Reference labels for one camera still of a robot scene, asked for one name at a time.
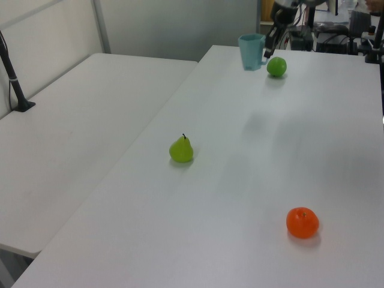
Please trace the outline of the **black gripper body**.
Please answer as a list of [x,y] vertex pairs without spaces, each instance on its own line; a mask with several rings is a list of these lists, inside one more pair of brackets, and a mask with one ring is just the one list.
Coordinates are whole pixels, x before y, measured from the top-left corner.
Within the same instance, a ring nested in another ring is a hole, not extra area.
[[300,1],[275,0],[272,5],[270,17],[273,20],[272,28],[283,29],[296,25],[296,14],[300,8]]

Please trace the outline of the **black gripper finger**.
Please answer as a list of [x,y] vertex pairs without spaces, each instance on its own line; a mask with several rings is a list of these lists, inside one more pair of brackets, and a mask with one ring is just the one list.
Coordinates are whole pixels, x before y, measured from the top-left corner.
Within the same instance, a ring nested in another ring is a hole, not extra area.
[[270,58],[273,55],[275,49],[275,35],[277,28],[273,26],[271,30],[266,34],[265,37],[265,52],[264,57]]
[[272,42],[272,51],[273,52],[275,51],[277,44],[281,40],[281,38],[283,36],[283,32],[284,32],[284,28],[278,28],[278,27],[274,28],[273,42]]

